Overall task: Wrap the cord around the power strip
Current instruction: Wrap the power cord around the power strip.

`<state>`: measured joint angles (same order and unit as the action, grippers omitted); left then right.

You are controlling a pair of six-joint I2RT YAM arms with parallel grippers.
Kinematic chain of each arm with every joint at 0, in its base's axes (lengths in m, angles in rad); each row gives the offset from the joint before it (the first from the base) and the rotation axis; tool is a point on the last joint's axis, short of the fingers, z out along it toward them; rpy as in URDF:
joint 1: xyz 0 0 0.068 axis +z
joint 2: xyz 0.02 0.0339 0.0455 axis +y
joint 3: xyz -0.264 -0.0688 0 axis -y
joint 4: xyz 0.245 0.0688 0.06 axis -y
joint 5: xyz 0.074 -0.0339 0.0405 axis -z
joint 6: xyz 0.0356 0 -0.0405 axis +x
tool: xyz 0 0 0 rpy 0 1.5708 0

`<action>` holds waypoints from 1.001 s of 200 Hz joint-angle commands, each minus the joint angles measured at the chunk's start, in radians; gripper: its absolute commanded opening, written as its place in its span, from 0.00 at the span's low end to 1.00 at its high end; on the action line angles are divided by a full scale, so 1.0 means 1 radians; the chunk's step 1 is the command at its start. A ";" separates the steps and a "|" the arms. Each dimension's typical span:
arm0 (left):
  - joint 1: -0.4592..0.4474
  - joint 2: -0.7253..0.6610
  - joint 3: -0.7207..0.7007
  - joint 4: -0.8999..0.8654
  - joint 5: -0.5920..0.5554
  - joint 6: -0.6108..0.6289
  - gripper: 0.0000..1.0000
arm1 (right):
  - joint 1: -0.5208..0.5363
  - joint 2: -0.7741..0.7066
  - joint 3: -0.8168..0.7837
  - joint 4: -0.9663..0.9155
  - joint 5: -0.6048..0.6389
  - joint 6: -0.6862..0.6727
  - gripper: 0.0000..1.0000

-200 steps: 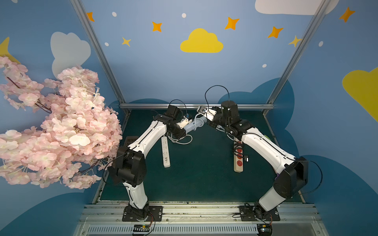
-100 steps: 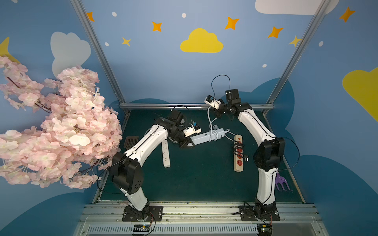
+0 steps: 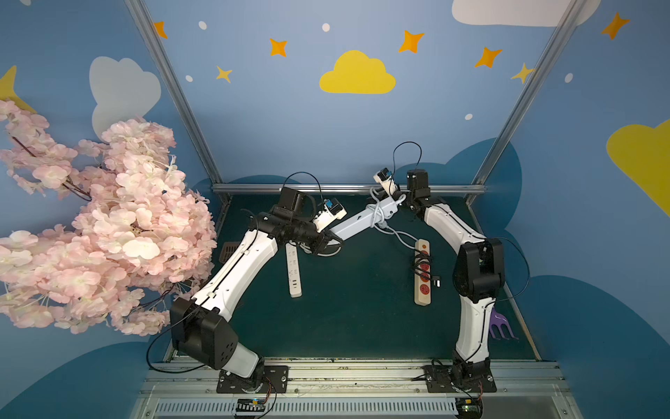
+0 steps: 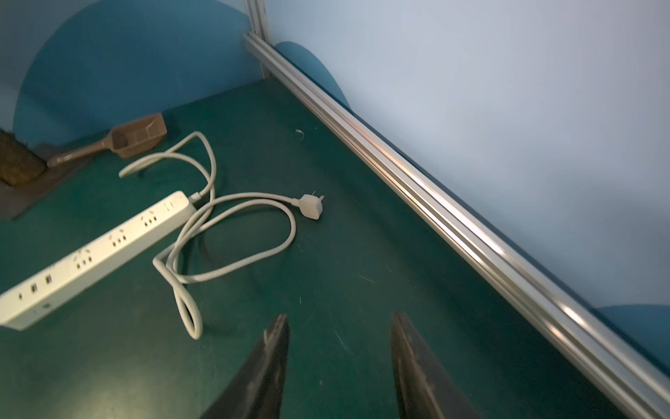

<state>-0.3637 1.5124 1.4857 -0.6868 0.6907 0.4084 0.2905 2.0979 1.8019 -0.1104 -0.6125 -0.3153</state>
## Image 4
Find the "white power strip usb ports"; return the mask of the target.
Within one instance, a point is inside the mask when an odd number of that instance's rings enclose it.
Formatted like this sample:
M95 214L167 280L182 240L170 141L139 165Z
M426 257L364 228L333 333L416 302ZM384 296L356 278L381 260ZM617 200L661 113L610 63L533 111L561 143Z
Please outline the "white power strip usb ports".
M1 296L1 325L4 328L26 330L159 240L177 231L177 239L154 257L153 265L172 288L188 334L198 340L203 333L202 316L186 286L221 278L288 248L297 234L296 218L291 211L293 208L299 209L304 218L311 220L318 220L323 213L323 199L314 194L305 194L300 198L262 192L221 197L216 195L216 157L206 136L199 131L189 134L164 152L147 155L127 165L119 176L129 176L163 160L178 160L194 166L204 176L205 187L191 195L182 191L172 193L4 292ZM259 206L272 207L286 214L290 223L286 241L268 251L261 251L211 272L193 275L180 273L178 258L190 240L239 211Z

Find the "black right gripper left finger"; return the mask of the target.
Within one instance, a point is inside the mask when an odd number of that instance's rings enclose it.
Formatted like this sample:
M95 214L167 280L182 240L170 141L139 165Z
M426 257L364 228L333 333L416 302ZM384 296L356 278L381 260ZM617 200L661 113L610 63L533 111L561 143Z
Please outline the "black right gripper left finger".
M279 418L290 345L288 316L279 314L204 418Z

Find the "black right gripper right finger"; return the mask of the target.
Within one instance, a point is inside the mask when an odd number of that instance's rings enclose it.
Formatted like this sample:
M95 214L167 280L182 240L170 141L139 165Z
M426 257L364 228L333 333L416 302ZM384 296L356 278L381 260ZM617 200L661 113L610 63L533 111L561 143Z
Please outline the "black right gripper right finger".
M391 352L399 417L479 417L404 312L392 319Z

